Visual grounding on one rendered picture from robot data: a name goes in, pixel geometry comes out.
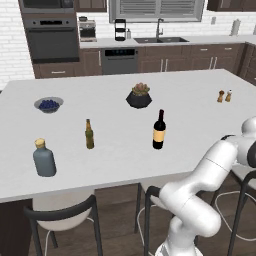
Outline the grey dishwasher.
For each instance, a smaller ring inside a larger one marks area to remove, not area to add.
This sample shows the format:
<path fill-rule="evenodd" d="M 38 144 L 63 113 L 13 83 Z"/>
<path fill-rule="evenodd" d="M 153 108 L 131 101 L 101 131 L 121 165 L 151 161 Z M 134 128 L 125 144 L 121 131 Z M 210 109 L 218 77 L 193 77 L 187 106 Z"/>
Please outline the grey dishwasher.
<path fill-rule="evenodd" d="M 109 48 L 102 51 L 104 75 L 133 74 L 138 72 L 138 51 L 135 48 Z"/>

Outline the dark sink basin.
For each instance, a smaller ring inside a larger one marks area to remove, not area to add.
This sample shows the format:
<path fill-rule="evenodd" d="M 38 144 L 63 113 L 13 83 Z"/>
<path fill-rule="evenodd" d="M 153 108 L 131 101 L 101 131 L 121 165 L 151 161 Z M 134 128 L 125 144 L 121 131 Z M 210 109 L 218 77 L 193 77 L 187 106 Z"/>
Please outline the dark sink basin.
<path fill-rule="evenodd" d="M 137 43 L 180 43 L 189 42 L 188 40 L 181 37 L 162 37 L 162 38 L 134 38 Z"/>

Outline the white paper towel roll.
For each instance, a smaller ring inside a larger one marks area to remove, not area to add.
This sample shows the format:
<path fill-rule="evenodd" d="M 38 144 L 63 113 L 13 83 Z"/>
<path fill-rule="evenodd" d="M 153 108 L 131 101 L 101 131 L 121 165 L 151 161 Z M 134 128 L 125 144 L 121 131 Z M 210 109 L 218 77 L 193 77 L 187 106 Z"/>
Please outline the white paper towel roll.
<path fill-rule="evenodd" d="M 241 24 L 241 21 L 239 19 L 236 19 L 236 20 L 233 21 L 230 36 L 237 36 L 238 35 L 240 24 Z"/>

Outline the black pot with succulent plant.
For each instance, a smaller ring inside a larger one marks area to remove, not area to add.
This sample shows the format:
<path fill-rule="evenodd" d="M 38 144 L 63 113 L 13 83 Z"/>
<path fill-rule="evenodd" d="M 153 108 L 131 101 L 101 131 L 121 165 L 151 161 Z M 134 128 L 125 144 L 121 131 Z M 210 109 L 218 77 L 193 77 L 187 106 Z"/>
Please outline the black pot with succulent plant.
<path fill-rule="evenodd" d="M 150 88 L 147 84 L 137 83 L 127 96 L 126 101 L 131 107 L 137 109 L 145 108 L 152 102 L 149 91 Z"/>

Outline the olive green glass bottle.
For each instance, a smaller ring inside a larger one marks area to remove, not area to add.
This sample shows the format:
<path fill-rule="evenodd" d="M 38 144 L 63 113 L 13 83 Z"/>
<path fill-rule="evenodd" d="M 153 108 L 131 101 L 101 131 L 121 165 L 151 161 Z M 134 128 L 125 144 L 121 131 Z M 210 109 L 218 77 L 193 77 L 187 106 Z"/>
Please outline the olive green glass bottle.
<path fill-rule="evenodd" d="M 93 137 L 93 130 L 92 130 L 91 124 L 90 124 L 90 119 L 86 119 L 85 136 L 86 136 L 87 148 L 93 149 L 94 148 L 94 137 Z"/>

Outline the grey sink tap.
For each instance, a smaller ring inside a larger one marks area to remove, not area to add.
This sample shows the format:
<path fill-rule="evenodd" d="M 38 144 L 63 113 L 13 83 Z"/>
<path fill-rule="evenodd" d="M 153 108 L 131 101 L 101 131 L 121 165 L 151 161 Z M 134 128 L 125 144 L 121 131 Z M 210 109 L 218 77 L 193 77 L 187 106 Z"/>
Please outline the grey sink tap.
<path fill-rule="evenodd" d="M 162 18 L 158 18 L 158 21 L 157 21 L 157 28 L 156 28 L 156 38 L 159 39 L 159 36 L 160 35 L 163 35 L 163 29 L 161 30 L 160 29 L 160 23 L 161 22 L 164 22 L 164 19 Z"/>

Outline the grey bottle with tan cap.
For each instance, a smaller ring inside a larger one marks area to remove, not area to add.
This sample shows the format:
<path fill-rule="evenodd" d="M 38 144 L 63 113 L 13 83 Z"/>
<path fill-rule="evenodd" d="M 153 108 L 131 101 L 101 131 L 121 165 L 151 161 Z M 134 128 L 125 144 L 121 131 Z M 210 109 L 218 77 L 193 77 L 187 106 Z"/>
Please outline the grey bottle with tan cap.
<path fill-rule="evenodd" d="M 57 172 L 53 152 L 46 147 L 43 138 L 36 139 L 35 146 L 33 160 L 38 175 L 41 177 L 53 177 Z"/>

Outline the black microwave oven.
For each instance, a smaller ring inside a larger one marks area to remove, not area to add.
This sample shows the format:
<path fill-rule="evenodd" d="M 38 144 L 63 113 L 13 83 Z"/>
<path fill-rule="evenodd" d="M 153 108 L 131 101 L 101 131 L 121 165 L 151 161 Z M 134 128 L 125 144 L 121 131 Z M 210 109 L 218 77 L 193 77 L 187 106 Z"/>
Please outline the black microwave oven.
<path fill-rule="evenodd" d="M 23 13 L 73 13 L 74 0 L 19 0 Z"/>

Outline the silver coffee machine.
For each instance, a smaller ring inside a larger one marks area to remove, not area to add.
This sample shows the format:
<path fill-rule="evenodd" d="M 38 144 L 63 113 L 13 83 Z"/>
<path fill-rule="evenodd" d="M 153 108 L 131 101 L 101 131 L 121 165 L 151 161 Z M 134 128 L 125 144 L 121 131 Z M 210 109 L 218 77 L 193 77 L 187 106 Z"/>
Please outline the silver coffee machine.
<path fill-rule="evenodd" d="M 96 22 L 85 16 L 80 16 L 79 33 L 81 42 L 96 42 Z"/>

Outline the dark wine bottle tan label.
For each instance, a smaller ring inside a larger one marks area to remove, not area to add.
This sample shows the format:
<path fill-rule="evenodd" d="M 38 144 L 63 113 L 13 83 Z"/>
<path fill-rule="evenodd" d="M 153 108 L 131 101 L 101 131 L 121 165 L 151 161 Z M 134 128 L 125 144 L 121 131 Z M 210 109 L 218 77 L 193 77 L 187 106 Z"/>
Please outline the dark wine bottle tan label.
<path fill-rule="evenodd" d="M 153 148 L 160 150 L 163 147 L 166 124 L 163 120 L 164 111 L 162 109 L 159 110 L 158 120 L 154 124 L 153 129 Z"/>

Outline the window with grey blinds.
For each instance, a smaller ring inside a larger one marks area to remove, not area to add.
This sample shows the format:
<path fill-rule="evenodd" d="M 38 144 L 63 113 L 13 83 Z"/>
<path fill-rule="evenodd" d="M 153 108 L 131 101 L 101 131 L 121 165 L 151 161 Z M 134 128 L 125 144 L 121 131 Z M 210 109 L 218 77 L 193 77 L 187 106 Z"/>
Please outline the window with grey blinds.
<path fill-rule="evenodd" d="M 109 22 L 200 22 L 205 0 L 109 0 Z"/>

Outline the black built-in oven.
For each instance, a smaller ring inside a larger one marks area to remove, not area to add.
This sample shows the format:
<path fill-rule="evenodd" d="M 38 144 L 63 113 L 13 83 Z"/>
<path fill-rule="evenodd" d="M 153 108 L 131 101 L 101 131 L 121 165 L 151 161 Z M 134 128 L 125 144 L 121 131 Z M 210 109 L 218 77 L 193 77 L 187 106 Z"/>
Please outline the black built-in oven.
<path fill-rule="evenodd" d="M 23 25 L 33 64 L 79 61 L 74 14 L 25 14 Z"/>

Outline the brown wall cupboard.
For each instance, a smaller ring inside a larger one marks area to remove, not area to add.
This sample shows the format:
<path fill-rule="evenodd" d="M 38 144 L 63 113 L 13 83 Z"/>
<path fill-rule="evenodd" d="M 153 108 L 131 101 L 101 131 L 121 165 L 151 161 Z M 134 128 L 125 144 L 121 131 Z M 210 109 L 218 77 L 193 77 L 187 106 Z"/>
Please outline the brown wall cupboard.
<path fill-rule="evenodd" d="M 207 9 L 215 12 L 256 12 L 256 0 L 208 0 Z"/>
<path fill-rule="evenodd" d="M 107 0 L 75 0 L 77 12 L 106 12 Z"/>

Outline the brown base cupboard run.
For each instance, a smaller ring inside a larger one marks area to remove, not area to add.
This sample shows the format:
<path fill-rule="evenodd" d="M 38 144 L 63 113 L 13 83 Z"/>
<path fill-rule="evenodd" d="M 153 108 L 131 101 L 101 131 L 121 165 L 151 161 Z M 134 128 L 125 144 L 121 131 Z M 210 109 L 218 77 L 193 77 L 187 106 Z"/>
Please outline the brown base cupboard run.
<path fill-rule="evenodd" d="M 256 86 L 256 45 L 249 42 L 125 48 L 138 51 L 137 73 L 225 69 Z M 34 75 L 37 79 L 104 75 L 103 50 L 81 49 L 79 62 L 34 64 Z"/>

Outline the black chair with white seat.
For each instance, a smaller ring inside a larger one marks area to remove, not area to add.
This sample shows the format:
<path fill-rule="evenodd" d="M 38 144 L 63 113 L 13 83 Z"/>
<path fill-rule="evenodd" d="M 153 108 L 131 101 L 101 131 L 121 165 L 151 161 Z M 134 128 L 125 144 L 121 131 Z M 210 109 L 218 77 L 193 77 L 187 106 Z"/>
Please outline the black chair with white seat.
<path fill-rule="evenodd" d="M 53 246 L 57 248 L 55 232 L 71 230 L 86 219 L 93 222 L 98 256 L 103 256 L 97 200 L 93 189 L 37 197 L 32 200 L 32 206 L 24 207 L 23 211 L 30 222 L 36 256 L 47 256 L 47 251 L 42 251 L 39 226 L 48 231 L 46 238 L 51 238 Z"/>
<path fill-rule="evenodd" d="M 136 217 L 135 217 L 135 228 L 134 232 L 140 231 L 140 224 L 139 224 L 139 215 L 142 212 L 140 208 L 140 200 L 141 200 L 141 192 L 142 192 L 142 184 L 138 184 L 137 190 L 137 202 L 136 202 Z M 144 217 L 144 231 L 140 232 L 141 239 L 143 242 L 144 247 L 144 256 L 153 256 L 149 251 L 149 234 L 150 234 L 150 209 L 153 206 L 153 201 L 151 197 L 159 197 L 160 189 L 155 186 L 149 186 L 147 191 L 145 192 L 145 217 Z"/>
<path fill-rule="evenodd" d="M 230 171 L 230 174 L 233 177 L 233 179 L 240 185 L 240 190 L 238 191 L 239 200 L 237 203 L 233 227 L 230 227 L 228 225 L 228 222 L 224 218 L 223 214 L 221 213 L 217 205 L 218 198 L 224 195 L 228 195 L 228 192 L 220 193 L 220 190 L 216 190 L 210 203 L 211 206 L 216 207 L 222 220 L 224 221 L 227 228 L 231 232 L 227 256 L 232 256 L 235 239 L 239 237 L 239 235 L 237 234 L 237 230 L 239 226 L 241 213 L 247 199 L 250 198 L 256 204 L 256 198 L 249 193 L 249 190 L 254 190 L 256 192 L 256 168 L 242 167 L 241 165 L 235 165 Z"/>

